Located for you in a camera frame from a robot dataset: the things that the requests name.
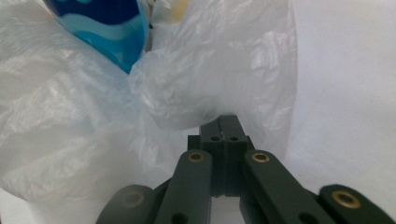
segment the blue object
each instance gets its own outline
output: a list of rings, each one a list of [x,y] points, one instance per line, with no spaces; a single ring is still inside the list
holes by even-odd
[[[58,22],[129,74],[149,22],[136,0],[44,0]]]

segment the brass insert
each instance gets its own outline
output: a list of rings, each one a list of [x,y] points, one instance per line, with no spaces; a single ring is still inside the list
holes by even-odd
[[[189,155],[189,161],[192,162],[200,162],[203,161],[205,159],[204,154],[199,153],[199,152],[193,152]]]
[[[131,191],[122,199],[122,205],[128,208],[134,208],[140,205],[143,201],[145,201],[145,195],[137,190]]]
[[[358,198],[345,190],[334,191],[332,193],[332,198],[335,199],[336,202],[347,208],[356,209],[361,207],[361,201],[359,201]]]
[[[254,153],[251,156],[251,158],[257,162],[268,162],[270,160],[270,158],[267,155],[265,155],[264,153],[261,153],[261,152]]]

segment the blue and white pattern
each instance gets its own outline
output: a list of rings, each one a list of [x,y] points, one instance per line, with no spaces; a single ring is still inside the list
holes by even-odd
[[[59,23],[126,73],[140,58],[149,22],[136,0],[44,0]]]

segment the white surface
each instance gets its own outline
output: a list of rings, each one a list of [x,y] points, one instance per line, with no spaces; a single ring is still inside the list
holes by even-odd
[[[350,186],[396,219],[396,2],[294,4],[299,87],[284,162],[308,189]],[[47,217],[36,206],[0,191],[5,224],[42,224],[45,218],[56,224],[92,223],[101,209],[85,203]],[[221,207],[214,207],[216,214]],[[242,219],[227,213],[214,215],[213,223]]]

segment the clear plastic bag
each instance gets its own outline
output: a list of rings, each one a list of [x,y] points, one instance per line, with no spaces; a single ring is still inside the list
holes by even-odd
[[[294,23],[287,1],[258,2],[190,1],[182,21],[153,20],[131,93],[128,77],[42,4],[0,0],[0,188],[22,199],[28,223],[95,220],[125,185],[158,186],[196,134],[185,129],[222,113],[282,154]],[[0,202],[2,223],[25,223],[10,221],[21,216],[10,204]]]
[[[162,128],[234,113],[257,148],[281,156],[296,92],[290,2],[184,1],[172,10],[180,1],[154,6],[153,48],[134,65],[132,90]]]

